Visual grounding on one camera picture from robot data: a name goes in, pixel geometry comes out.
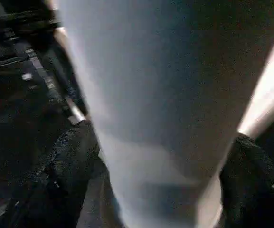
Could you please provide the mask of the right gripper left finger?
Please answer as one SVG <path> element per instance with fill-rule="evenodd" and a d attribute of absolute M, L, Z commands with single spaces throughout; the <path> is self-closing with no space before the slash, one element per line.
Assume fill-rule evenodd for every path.
<path fill-rule="evenodd" d="M 82 121 L 63 133 L 8 206 L 10 228 L 103 228 L 99 159 L 92 124 Z"/>

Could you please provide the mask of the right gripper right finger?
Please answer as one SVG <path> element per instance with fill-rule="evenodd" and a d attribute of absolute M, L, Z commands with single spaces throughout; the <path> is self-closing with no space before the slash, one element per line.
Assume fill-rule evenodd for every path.
<path fill-rule="evenodd" d="M 220 173 L 220 228 L 274 228 L 274 162 L 239 133 Z"/>

